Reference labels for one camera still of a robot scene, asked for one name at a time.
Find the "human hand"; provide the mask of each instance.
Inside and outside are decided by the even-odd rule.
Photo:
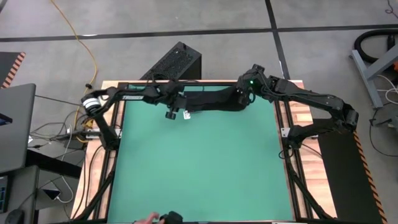
[[[152,212],[146,219],[135,221],[134,224],[152,224],[154,219],[158,219],[158,218],[159,218],[159,213]],[[159,221],[157,224],[164,224],[164,219]]]

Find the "wooden board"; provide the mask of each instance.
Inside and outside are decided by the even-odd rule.
[[[225,82],[225,83],[233,83],[236,80],[199,80],[199,82],[203,83],[211,83],[211,82]],[[102,85],[102,89],[111,87],[111,86],[117,86],[119,82],[128,82],[128,83],[146,83],[147,81],[145,80],[140,80],[140,81],[104,81]],[[298,87],[304,88],[304,85],[302,81],[297,81],[293,80]],[[281,110],[282,110],[282,117],[284,119],[284,126],[289,127],[287,123],[287,118],[286,118],[286,110],[284,107],[284,104],[281,103]],[[121,118],[123,114],[123,106],[124,103],[121,102],[119,104],[119,110],[118,110],[118,116],[116,119],[116,124],[121,124]],[[303,105],[301,103],[297,102],[290,102],[290,110],[292,112],[292,117],[294,124],[298,124],[301,126],[309,125],[312,124],[312,116],[310,112],[310,108],[306,105]],[[105,113],[104,117],[107,122],[111,121],[112,117],[112,112],[113,108],[111,108],[108,112]],[[320,153],[320,148],[318,141],[316,139],[306,139],[304,144],[310,146],[314,150],[318,151]],[[92,140],[88,143],[87,149],[86,149],[86,175],[84,178],[83,175],[83,169],[82,173],[80,176],[80,181],[79,185],[76,191],[76,198],[75,198],[75,203],[73,204],[73,210],[72,210],[72,217],[76,213],[76,210],[78,209],[80,201],[82,201],[80,208],[78,209],[76,213],[76,217],[84,210],[85,208],[85,202],[86,202],[86,192],[87,192],[87,185],[88,185],[88,170],[89,170],[89,164],[93,158],[94,152],[97,150],[98,146],[100,146],[100,140]],[[92,163],[92,168],[91,168],[91,178],[90,178],[90,190],[88,192],[88,200],[87,202],[90,202],[90,200],[93,198],[95,193],[98,190],[99,187],[99,182],[100,182],[100,177],[101,177],[101,170],[104,162],[104,155],[105,151],[103,148],[101,148]],[[325,172],[325,166],[323,165],[322,159],[319,157],[319,155],[315,154],[305,146],[302,146],[300,149],[300,156],[303,164],[303,169],[304,169],[304,174],[305,174],[305,180],[307,183],[307,188],[315,198],[315,200],[323,207],[323,209],[331,216],[336,217],[336,210],[335,206],[333,204],[333,199],[331,197],[331,192],[329,188],[329,183],[328,179],[326,176]],[[113,161],[114,161],[114,152],[111,153],[111,157],[109,159],[109,166],[108,166],[108,173],[110,171],[110,168],[112,167]],[[83,186],[86,185],[85,187],[85,195],[83,195]],[[303,202],[303,197],[300,192],[300,190],[296,187],[297,191],[297,197],[299,200],[299,207],[300,207],[300,213],[302,217],[306,217],[305,214],[305,207],[304,207],[304,202]],[[109,189],[105,192],[103,195],[102,203],[101,203],[101,209],[99,212],[99,217],[104,218],[106,214],[106,206],[108,202],[108,195],[109,195]]]

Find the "orange and black hazard tape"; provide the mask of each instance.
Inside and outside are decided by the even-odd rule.
[[[379,213],[380,213],[380,216],[381,216],[381,221],[383,222],[383,224],[387,224],[386,214],[384,213],[383,207],[382,207],[381,202],[380,202],[379,195],[377,194],[376,186],[374,185],[374,182],[373,182],[373,179],[372,179],[372,175],[371,175],[371,171],[369,170],[368,163],[366,162],[366,158],[365,158],[365,155],[363,153],[362,146],[361,146],[361,143],[359,142],[359,137],[358,137],[358,134],[356,133],[356,131],[354,132],[354,139],[356,141],[356,146],[358,147],[359,154],[361,155],[363,167],[364,167],[365,173],[366,173],[366,175],[368,177],[369,185],[371,186],[371,189],[373,191],[374,200],[376,201],[376,205],[377,205],[377,207],[379,209]]]
[[[11,85],[12,80],[14,79],[15,75],[17,74],[17,71],[22,63],[22,61],[25,58],[25,53],[22,52],[18,55],[17,59],[15,59],[14,64],[12,65],[10,72],[7,74],[7,77],[5,81],[2,83],[0,88],[8,88]]]

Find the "black metal frame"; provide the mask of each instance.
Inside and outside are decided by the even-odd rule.
[[[186,86],[197,86],[198,84],[200,84],[201,86],[230,86],[232,85],[234,82],[206,82],[206,83],[198,83],[198,82],[188,82],[188,83],[184,83],[184,85]],[[118,88],[126,88],[129,85],[135,85],[135,86],[139,86],[139,85],[145,85],[145,83],[119,83],[118,84]],[[280,104],[279,101],[274,102],[274,106],[275,106],[275,112],[277,115],[277,124],[279,125],[279,128],[283,128],[284,127],[284,120],[282,117],[282,113],[280,110]],[[293,125],[293,119],[292,119],[292,115],[291,115],[291,111],[290,111],[290,106],[288,102],[285,102],[285,109],[286,109],[286,114],[287,114],[287,121],[289,126]],[[111,126],[115,127],[116,125],[116,117],[119,113],[119,102],[116,102],[114,105],[114,109],[113,109],[113,114],[112,114],[112,120],[111,120]],[[123,116],[122,116],[122,120],[121,120],[121,128],[123,126],[123,119],[124,119],[124,111],[123,111]],[[289,157],[289,153],[288,153],[288,149],[287,146],[285,144],[281,145],[282,150],[284,151],[284,158],[285,158],[285,163],[291,163],[291,159]],[[303,166],[302,166],[302,161],[301,161],[301,157],[300,157],[300,153],[298,151],[293,151],[293,154],[295,156],[295,160],[296,160],[296,166],[297,166],[297,170],[298,170],[298,177],[301,181],[301,183],[303,184],[303,186],[305,188],[307,188],[307,185],[305,183],[305,177],[304,177],[304,171],[303,171]],[[100,185],[101,183],[104,182],[105,178],[106,178],[106,171],[108,170],[109,167],[109,155],[110,155],[110,151],[106,151],[105,154],[105,159],[104,160],[104,165],[101,171],[101,178],[100,178]],[[288,180],[289,180],[289,190],[290,190],[290,195],[291,195],[291,199],[292,199],[292,206],[293,206],[293,210],[294,210],[294,216],[296,219],[296,222],[300,222],[303,221],[305,219],[305,221],[307,223],[311,223],[313,221],[313,223],[339,223],[338,220],[314,220],[313,219],[313,214],[312,214],[312,209],[311,206],[308,202],[308,200],[304,197],[304,202],[305,202],[305,211],[306,211],[306,215],[307,217],[301,217],[301,213],[300,213],[300,207],[299,207],[299,199],[297,198],[297,192],[296,192],[296,188],[295,188],[295,181],[294,181],[294,177],[287,171],[287,175],[288,175]],[[111,200],[111,190],[109,191],[109,195],[108,195],[108,202],[107,202],[107,207],[106,207],[106,215],[105,215],[105,219],[108,219],[108,210],[109,210],[109,202]],[[94,212],[94,218],[97,219],[99,218],[99,213],[100,213],[100,205],[101,205],[101,201],[99,201],[99,203],[97,204],[96,208],[95,208],[95,212]]]

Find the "wooden table frame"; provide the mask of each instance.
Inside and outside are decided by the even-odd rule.
[[[122,87],[123,85],[126,86],[128,83],[132,84],[143,84],[147,81],[104,81],[102,85],[102,89],[115,86],[115,87]],[[222,84],[233,84],[236,80],[198,80],[200,83],[204,84],[212,84],[212,85],[222,85]],[[299,88],[304,88],[302,81],[292,80]],[[306,126],[312,124],[312,116],[310,112],[310,108],[307,105],[303,105],[297,102],[289,102],[287,103],[274,103],[274,111],[275,111],[275,119],[278,124],[278,133],[280,136],[280,128],[289,127],[292,124],[297,124],[301,126]],[[115,103],[115,105],[104,114],[105,120],[108,122],[109,125],[117,125],[122,126],[123,123],[123,113],[124,111],[124,102],[120,101]],[[303,142],[305,145],[310,146],[311,148],[315,149],[316,151],[320,152],[319,144],[316,139],[306,139]],[[95,151],[98,147],[100,147],[101,142],[99,139],[92,140],[88,143],[86,148],[86,177],[83,178],[82,169],[80,181],[78,185],[78,189],[76,191],[75,202],[73,204],[72,210],[72,218],[76,213],[75,217],[79,216],[79,214],[84,210],[86,202],[90,202],[93,198],[95,193],[100,186],[100,182],[104,181],[106,176],[109,174],[113,163],[114,158],[116,157],[116,152],[106,152],[103,148],[101,148],[94,156]],[[91,175],[90,179],[88,179],[88,171],[90,170],[89,164],[92,162],[91,168]],[[336,217],[335,206],[333,204],[333,200],[331,197],[331,192],[329,188],[328,179],[326,176],[325,167],[323,165],[322,158],[319,155],[315,154],[314,152],[308,150],[306,146],[302,146],[299,152],[295,153],[295,156],[291,158],[292,163],[294,165],[294,169],[298,172],[299,175],[305,176],[305,183],[307,185],[307,189],[313,195],[315,200],[321,205],[321,207],[326,211],[329,215]],[[90,189],[87,192],[87,185],[90,181]],[[305,200],[302,196],[301,191],[298,187],[293,184],[295,187],[294,189],[291,188],[291,183],[289,183],[289,178],[287,178],[288,188],[290,190],[290,202],[292,203],[292,209],[297,216],[297,212],[299,212],[301,217],[308,217],[308,215],[314,214],[314,212],[308,211],[308,205],[306,205]],[[83,186],[85,183],[85,190],[86,192],[83,195]],[[108,207],[109,207],[109,193],[111,191],[111,185],[108,187],[106,192],[103,195],[101,200],[100,206],[97,206],[94,212],[91,214],[91,218],[106,218],[108,216]],[[294,197],[292,194],[296,194],[296,202],[298,204],[298,208],[294,209]]]

